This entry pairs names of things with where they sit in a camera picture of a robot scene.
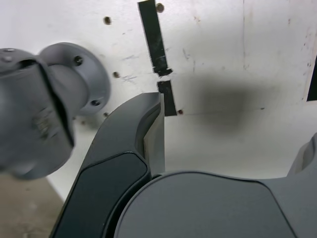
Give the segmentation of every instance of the scratched surface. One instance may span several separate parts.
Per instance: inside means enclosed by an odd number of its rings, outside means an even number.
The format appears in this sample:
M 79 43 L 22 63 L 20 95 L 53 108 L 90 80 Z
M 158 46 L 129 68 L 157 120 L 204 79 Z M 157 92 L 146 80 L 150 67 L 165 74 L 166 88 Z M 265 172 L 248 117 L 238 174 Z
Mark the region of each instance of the scratched surface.
M 158 14 L 168 65 L 152 71 L 136 0 L 0 0 L 1 47 L 38 53 L 67 41 L 86 47 L 111 77 L 95 117 L 75 122 L 77 146 L 50 176 L 65 198 L 105 116 L 171 80 L 176 110 L 165 119 L 166 168 L 247 178 L 287 174 L 317 131 L 306 103 L 317 53 L 316 0 L 162 0 Z M 103 18 L 109 16 L 111 25 Z

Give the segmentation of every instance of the metal plate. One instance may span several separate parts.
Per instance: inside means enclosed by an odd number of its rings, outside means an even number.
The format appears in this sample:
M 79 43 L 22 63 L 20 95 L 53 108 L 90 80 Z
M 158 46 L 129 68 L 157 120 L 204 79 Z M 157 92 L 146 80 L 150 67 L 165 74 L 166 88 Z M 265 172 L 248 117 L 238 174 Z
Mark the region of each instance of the metal plate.
M 102 109 L 110 95 L 110 83 L 105 68 L 85 48 L 72 43 L 58 43 L 46 47 L 40 57 L 48 64 L 61 64 L 76 71 L 86 82 L 89 91 L 87 104 L 80 115 L 91 115 Z

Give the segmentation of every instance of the hole in wall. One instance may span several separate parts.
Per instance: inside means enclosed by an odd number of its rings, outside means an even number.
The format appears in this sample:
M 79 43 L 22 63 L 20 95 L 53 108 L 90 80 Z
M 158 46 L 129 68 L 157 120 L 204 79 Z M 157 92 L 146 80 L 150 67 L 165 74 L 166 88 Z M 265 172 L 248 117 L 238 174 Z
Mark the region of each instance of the hole in wall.
M 118 73 L 118 72 L 113 72 L 113 77 L 115 77 L 115 78 L 119 78 L 120 77 L 120 74 Z
M 104 24 L 106 24 L 106 25 L 111 25 L 111 18 L 108 17 L 108 16 L 105 16 L 105 17 L 104 17 Z
M 162 3 L 157 4 L 157 12 L 162 13 L 164 11 L 164 5 Z

